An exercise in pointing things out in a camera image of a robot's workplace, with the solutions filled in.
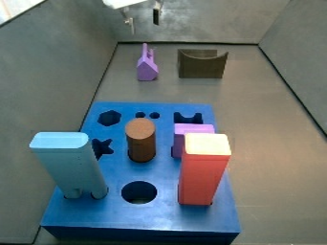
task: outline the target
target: purple block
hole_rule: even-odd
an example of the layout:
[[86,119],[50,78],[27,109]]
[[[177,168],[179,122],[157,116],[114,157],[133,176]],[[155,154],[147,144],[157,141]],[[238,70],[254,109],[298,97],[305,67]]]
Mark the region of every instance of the purple block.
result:
[[154,50],[149,51],[149,46],[143,43],[142,57],[138,60],[138,80],[154,80],[159,75],[159,67],[154,61]]
[[186,143],[185,135],[187,133],[216,134],[216,127],[213,124],[177,123],[174,125],[174,146],[171,148],[171,156],[174,158],[182,158],[182,152]]

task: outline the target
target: circular hole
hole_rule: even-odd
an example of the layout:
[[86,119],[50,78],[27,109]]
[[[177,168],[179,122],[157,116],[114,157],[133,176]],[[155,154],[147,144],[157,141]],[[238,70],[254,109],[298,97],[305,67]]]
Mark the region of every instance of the circular hole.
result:
[[135,117],[137,118],[146,118],[146,113],[139,111],[139,112],[135,113]]
[[161,117],[161,114],[159,114],[158,112],[153,112],[153,113],[150,114],[150,117],[151,117],[153,119],[158,119],[158,118]]
[[133,204],[146,204],[157,198],[158,189],[149,182],[135,181],[123,187],[122,196]]

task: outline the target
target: red rectangular block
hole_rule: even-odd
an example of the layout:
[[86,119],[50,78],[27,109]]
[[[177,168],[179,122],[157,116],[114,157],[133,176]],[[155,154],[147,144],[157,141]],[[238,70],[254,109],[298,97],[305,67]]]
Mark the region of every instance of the red rectangular block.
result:
[[232,156],[225,134],[186,134],[179,203],[212,205]]

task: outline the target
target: blue shape sorter board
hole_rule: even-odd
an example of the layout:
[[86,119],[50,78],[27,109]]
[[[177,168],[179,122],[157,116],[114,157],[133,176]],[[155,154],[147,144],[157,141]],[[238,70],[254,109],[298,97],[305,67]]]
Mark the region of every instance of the blue shape sorter board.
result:
[[[143,164],[129,157],[126,137],[126,125],[138,117],[150,119],[157,126],[157,156]],[[109,195],[95,200],[83,192],[79,199],[66,199],[62,190],[55,189],[42,226],[57,237],[202,244],[233,242],[241,233],[241,224],[228,172],[210,207],[178,203],[181,159],[171,157],[174,123],[213,124],[220,132],[208,104],[94,103],[81,131],[94,142],[106,143],[98,155]],[[134,181],[157,187],[158,195],[151,202],[137,204],[123,198],[122,189]]]

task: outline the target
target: star-shaped hole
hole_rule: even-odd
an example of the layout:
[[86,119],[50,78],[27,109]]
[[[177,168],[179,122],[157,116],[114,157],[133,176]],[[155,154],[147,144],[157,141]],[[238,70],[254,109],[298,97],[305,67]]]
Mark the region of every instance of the star-shaped hole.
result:
[[101,141],[98,139],[93,140],[93,147],[95,151],[95,155],[98,160],[102,158],[105,154],[113,154],[114,150],[109,147],[111,144],[113,140],[109,139],[106,141]]

